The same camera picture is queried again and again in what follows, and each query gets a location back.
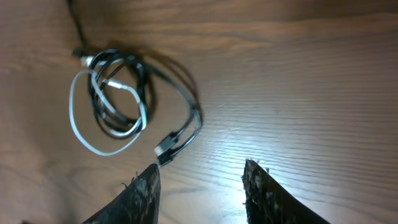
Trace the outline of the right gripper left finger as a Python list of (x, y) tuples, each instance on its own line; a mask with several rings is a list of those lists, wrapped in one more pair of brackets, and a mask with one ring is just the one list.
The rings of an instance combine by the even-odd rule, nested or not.
[(151, 164), (107, 206), (85, 220), (90, 224), (157, 224), (161, 182), (159, 166)]

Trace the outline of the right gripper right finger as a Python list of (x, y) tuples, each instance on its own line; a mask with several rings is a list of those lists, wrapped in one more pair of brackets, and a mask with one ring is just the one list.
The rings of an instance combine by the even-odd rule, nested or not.
[(288, 193), (256, 161), (246, 160), (242, 181), (249, 224), (328, 224)]

